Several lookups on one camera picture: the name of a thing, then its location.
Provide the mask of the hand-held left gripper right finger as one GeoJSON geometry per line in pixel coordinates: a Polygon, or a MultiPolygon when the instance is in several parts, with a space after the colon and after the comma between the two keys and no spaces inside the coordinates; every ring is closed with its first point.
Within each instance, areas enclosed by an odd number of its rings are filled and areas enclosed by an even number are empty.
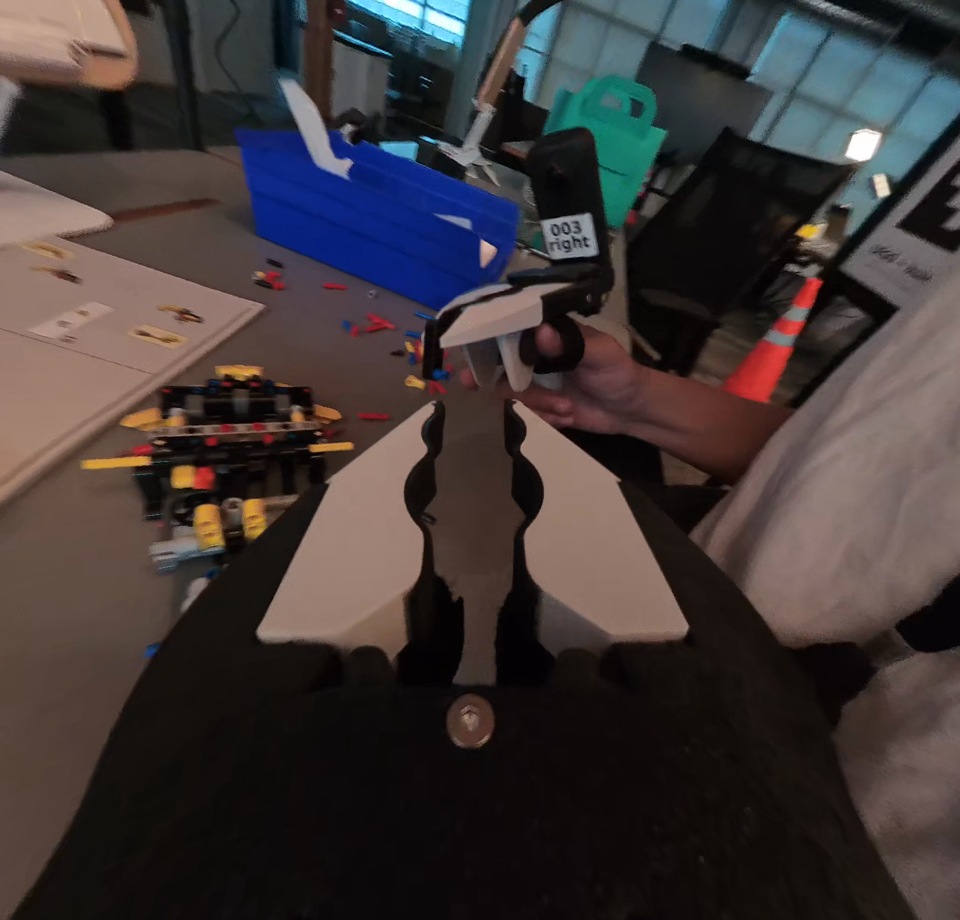
{"type": "Polygon", "coordinates": [[[510,494],[523,515],[513,590],[532,600],[533,640],[549,654],[682,641],[690,627],[618,477],[510,401],[510,494]]]}

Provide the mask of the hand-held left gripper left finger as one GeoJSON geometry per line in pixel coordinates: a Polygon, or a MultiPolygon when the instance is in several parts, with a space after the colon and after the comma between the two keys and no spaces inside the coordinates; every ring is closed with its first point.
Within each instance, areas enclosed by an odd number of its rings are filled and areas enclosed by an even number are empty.
{"type": "Polygon", "coordinates": [[[401,650],[406,598],[426,558],[422,507],[405,486],[434,454],[425,430],[444,431],[445,406],[427,403],[327,483],[259,624],[265,645],[401,650]]]}

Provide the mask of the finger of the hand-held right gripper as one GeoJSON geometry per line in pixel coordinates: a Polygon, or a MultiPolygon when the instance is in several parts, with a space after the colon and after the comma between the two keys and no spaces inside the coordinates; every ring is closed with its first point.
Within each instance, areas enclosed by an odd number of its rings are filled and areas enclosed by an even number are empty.
{"type": "Polygon", "coordinates": [[[542,320],[542,308],[523,298],[459,298],[424,328],[422,376],[434,379],[445,352],[460,349],[474,381],[533,381],[536,353],[522,352],[522,336],[542,320]]]}
{"type": "Polygon", "coordinates": [[[485,302],[491,299],[507,297],[525,292],[535,292],[539,295],[561,290],[569,286],[569,283],[534,283],[525,286],[510,285],[507,283],[497,283],[486,285],[466,291],[454,297],[449,303],[439,308],[439,312],[448,312],[455,309],[465,308],[473,303],[485,302]]]}

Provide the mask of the toy brick car chassis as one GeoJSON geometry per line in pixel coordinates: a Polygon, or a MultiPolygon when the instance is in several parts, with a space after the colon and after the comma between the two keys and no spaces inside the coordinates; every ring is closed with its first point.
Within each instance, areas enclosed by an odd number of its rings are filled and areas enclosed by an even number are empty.
{"type": "Polygon", "coordinates": [[[167,384],[152,408],[121,426],[142,442],[113,457],[85,458],[90,474],[127,474],[145,522],[159,528],[150,566],[160,575],[202,565],[177,608],[184,615],[223,575],[244,598],[257,588],[267,609],[293,557],[259,541],[270,526],[329,478],[330,457],[355,452],[342,414],[316,402],[309,386],[270,378],[262,366],[219,365],[194,384],[167,384]]]}

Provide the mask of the person's right hand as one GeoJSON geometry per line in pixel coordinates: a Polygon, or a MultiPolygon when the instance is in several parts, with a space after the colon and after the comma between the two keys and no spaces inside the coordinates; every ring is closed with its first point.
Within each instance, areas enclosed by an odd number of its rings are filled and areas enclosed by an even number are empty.
{"type": "Polygon", "coordinates": [[[583,338],[581,362],[561,377],[561,386],[531,384],[523,391],[510,388],[505,375],[493,382],[504,400],[517,400],[558,430],[630,436],[653,443],[643,417],[642,374],[627,351],[610,335],[591,325],[576,323],[583,338]]]}

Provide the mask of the dark dotted panel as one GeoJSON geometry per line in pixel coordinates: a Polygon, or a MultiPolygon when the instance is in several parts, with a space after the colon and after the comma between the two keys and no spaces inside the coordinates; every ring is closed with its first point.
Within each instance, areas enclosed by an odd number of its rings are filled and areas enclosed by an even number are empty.
{"type": "Polygon", "coordinates": [[[629,435],[573,428],[560,433],[619,480],[642,491],[683,533],[695,530],[729,492],[724,486],[667,483],[661,450],[629,435]]]}

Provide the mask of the pile of red blue pins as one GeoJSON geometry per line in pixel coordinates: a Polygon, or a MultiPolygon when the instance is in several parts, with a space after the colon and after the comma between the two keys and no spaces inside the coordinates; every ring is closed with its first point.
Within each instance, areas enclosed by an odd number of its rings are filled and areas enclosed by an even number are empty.
{"type": "MultiPolygon", "coordinates": [[[[400,331],[391,321],[378,314],[370,313],[366,314],[362,323],[358,324],[343,319],[339,322],[339,326],[351,338],[381,332],[394,334],[400,331]]],[[[402,347],[390,353],[391,356],[403,359],[407,363],[409,372],[403,381],[403,385],[408,389],[415,389],[431,396],[446,395],[448,393],[447,383],[451,374],[450,368],[444,363],[428,376],[423,375],[422,372],[415,373],[414,369],[421,371],[423,362],[426,361],[425,336],[418,332],[407,332],[403,337],[402,347]]]]}

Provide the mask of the white and tan desk lamp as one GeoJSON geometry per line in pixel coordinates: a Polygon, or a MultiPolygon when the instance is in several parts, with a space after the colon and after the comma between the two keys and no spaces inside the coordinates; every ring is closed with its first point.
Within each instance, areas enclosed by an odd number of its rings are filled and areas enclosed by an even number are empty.
{"type": "Polygon", "coordinates": [[[433,170],[457,180],[464,180],[471,172],[485,170],[488,179],[495,185],[499,184],[492,162],[483,154],[482,141],[498,111],[498,99],[524,46],[528,27],[546,10],[565,1],[529,0],[513,16],[501,34],[473,100],[474,118],[462,144],[438,143],[430,162],[433,170]]]}

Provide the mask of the blue plastic bin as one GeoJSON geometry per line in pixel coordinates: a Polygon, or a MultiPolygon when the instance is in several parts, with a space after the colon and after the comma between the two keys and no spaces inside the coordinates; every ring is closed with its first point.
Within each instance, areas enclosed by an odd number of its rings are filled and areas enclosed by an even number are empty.
{"type": "Polygon", "coordinates": [[[521,218],[507,198],[335,131],[346,177],[318,167],[296,130],[234,136],[263,240],[434,310],[507,268],[521,218]]]}

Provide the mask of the black monitor screen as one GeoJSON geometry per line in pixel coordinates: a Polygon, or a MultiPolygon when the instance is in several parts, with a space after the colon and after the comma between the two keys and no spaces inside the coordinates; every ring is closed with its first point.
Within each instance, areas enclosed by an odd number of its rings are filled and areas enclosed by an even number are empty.
{"type": "Polygon", "coordinates": [[[748,136],[773,98],[748,68],[690,44],[651,43],[636,73],[654,93],[654,124],[666,130],[661,155],[678,166],[699,163],[726,128],[748,136]]]}

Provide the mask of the white paper sheet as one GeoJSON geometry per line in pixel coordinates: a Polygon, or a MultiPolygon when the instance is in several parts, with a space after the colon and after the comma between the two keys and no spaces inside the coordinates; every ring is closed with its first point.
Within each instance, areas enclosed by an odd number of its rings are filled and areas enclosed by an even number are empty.
{"type": "Polygon", "coordinates": [[[340,158],[333,152],[329,131],[317,105],[293,78],[281,76],[277,83],[314,165],[348,180],[354,160],[340,158]]]}

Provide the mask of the white printed t-shirt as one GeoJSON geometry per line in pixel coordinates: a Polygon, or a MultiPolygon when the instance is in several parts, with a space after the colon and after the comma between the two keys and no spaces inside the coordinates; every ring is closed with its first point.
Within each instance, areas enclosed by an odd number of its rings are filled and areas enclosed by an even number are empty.
{"type": "MultiPolygon", "coordinates": [[[[694,542],[796,650],[893,641],[959,566],[958,266],[767,442],[694,542]]],[[[959,914],[958,641],[894,641],[836,733],[860,816],[918,918],[959,914]]]]}

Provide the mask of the building instruction book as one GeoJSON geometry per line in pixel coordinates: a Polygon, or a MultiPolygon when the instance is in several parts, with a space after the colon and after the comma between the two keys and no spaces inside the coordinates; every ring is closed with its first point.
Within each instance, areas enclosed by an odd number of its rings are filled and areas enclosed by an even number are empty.
{"type": "Polygon", "coordinates": [[[265,306],[53,239],[2,249],[1,500],[265,306]]]}

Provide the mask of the white stand with flat base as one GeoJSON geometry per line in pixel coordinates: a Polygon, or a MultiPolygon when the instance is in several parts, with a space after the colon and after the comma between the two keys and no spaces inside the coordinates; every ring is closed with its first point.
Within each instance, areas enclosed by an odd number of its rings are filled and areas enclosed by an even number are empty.
{"type": "Polygon", "coordinates": [[[114,224],[105,212],[1,170],[1,247],[52,237],[101,232],[114,224]]]}

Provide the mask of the wooden support post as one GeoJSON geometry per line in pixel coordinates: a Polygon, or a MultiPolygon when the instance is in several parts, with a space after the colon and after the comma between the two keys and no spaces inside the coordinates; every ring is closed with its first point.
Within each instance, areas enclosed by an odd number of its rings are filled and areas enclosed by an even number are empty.
{"type": "Polygon", "coordinates": [[[345,12],[345,0],[305,0],[301,86],[321,117],[332,117],[333,32],[345,12]]]}

